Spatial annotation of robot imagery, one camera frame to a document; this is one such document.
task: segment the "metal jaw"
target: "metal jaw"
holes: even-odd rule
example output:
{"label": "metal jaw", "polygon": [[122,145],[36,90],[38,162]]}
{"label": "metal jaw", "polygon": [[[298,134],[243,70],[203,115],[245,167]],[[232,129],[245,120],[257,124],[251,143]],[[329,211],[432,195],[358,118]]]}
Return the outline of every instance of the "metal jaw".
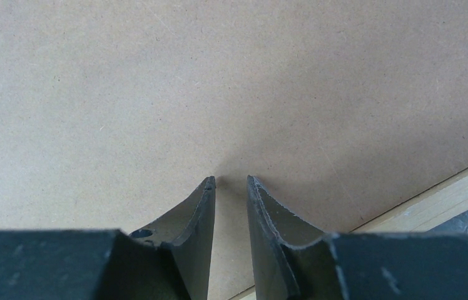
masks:
{"label": "metal jaw", "polygon": [[327,234],[248,177],[258,300],[468,299],[464,234]]}
{"label": "metal jaw", "polygon": [[215,180],[131,233],[0,231],[0,299],[206,299]]}

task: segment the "brown cardboard surface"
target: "brown cardboard surface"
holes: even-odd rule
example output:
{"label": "brown cardboard surface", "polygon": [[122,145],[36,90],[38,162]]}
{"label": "brown cardboard surface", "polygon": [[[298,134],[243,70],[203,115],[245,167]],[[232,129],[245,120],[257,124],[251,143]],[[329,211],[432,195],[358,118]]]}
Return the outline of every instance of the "brown cardboard surface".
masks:
{"label": "brown cardboard surface", "polygon": [[226,299],[247,174],[346,231],[466,167],[468,1],[0,1],[0,228],[130,231],[213,174]]}

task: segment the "round hole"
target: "round hole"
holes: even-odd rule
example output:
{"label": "round hole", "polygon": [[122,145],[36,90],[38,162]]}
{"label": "round hole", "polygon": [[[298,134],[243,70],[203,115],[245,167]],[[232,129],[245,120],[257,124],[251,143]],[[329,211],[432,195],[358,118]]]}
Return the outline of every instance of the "round hole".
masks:
{"label": "round hole", "polygon": [[131,238],[139,239],[139,238],[147,238],[148,236],[152,236],[153,232],[149,229],[139,229],[135,230],[131,233]]}

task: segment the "wooden strip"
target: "wooden strip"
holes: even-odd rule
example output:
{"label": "wooden strip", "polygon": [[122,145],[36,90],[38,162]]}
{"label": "wooden strip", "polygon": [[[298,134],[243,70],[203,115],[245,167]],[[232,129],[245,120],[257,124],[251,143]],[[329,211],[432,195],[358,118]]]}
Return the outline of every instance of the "wooden strip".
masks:
{"label": "wooden strip", "polygon": [[[428,231],[468,210],[468,169],[430,188],[354,232]],[[254,286],[231,300],[256,300]]]}

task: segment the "cardboard sheet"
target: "cardboard sheet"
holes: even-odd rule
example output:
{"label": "cardboard sheet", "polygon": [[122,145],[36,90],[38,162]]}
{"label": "cardboard sheet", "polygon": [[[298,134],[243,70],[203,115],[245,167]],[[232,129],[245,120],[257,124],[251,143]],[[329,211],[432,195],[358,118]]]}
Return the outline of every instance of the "cardboard sheet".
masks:
{"label": "cardboard sheet", "polygon": [[0,228],[131,231],[213,174],[227,299],[247,174],[347,231],[466,167],[468,1],[0,1]]}

